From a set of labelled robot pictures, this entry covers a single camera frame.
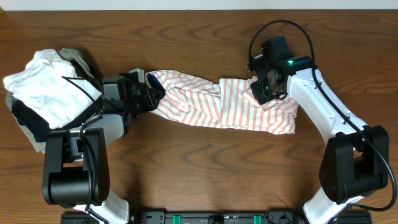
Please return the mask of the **orange white striped shirt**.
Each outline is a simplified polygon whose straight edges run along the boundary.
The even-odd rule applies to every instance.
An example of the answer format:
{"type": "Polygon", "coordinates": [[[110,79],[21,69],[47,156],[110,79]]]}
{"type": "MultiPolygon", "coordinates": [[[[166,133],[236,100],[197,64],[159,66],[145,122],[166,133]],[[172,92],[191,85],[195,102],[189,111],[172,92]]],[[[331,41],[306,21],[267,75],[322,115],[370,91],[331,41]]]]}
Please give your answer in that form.
{"type": "Polygon", "coordinates": [[[247,80],[221,78],[218,83],[175,70],[146,73],[146,83],[163,88],[165,96],[154,114],[187,124],[220,129],[293,134],[298,103],[291,97],[260,105],[247,80]]]}

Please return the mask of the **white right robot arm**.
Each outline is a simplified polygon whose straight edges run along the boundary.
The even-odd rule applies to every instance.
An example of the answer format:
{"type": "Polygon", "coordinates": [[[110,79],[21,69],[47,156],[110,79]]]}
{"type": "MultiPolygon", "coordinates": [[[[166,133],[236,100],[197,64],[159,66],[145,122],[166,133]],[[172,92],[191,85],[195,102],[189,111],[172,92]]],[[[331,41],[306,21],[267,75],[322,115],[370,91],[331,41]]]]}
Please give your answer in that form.
{"type": "Polygon", "coordinates": [[[249,68],[258,77],[251,88],[260,104],[291,97],[326,144],[321,187],[302,207],[303,221],[333,223],[361,199],[393,183],[386,130],[355,116],[324,82],[310,57],[258,55],[251,57],[249,68]]]}

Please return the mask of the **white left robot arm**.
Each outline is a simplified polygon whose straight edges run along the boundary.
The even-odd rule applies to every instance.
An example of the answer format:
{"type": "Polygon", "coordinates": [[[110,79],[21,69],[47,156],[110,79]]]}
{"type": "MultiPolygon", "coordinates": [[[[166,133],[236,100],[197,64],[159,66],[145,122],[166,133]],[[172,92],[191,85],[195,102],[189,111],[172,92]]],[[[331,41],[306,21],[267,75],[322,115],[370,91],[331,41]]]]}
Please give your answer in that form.
{"type": "Polygon", "coordinates": [[[155,110],[165,90],[148,88],[107,94],[103,114],[66,131],[49,134],[43,196],[70,212],[61,223],[134,223],[129,202],[110,189],[106,147],[129,129],[132,119],[155,110]]]}

